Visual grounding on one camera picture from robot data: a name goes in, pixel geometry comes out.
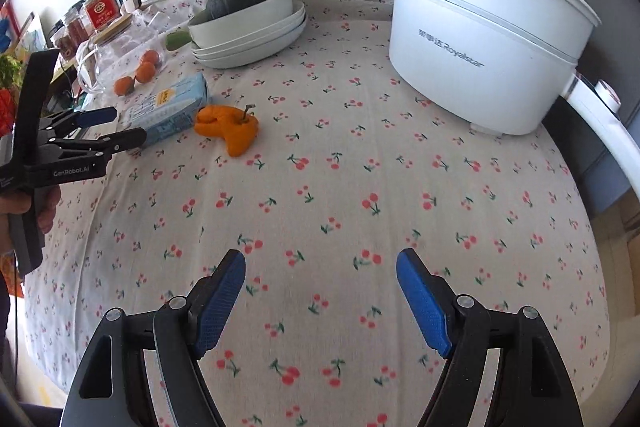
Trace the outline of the person's left hand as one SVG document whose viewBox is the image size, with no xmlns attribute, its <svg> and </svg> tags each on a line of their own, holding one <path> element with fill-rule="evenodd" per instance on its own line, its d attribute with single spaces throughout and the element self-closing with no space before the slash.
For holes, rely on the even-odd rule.
<svg viewBox="0 0 640 427">
<path fill-rule="evenodd" d="M 42 209 L 38 213 L 37 223 L 42 234 L 48 234 L 54 225 L 56 206 L 61 199 L 61 189 L 55 185 L 47 191 Z M 21 192 L 1 196 L 0 202 L 0 255 L 13 251 L 13 242 L 9 231 L 9 217 L 21 216 L 32 207 L 30 197 Z"/>
</svg>

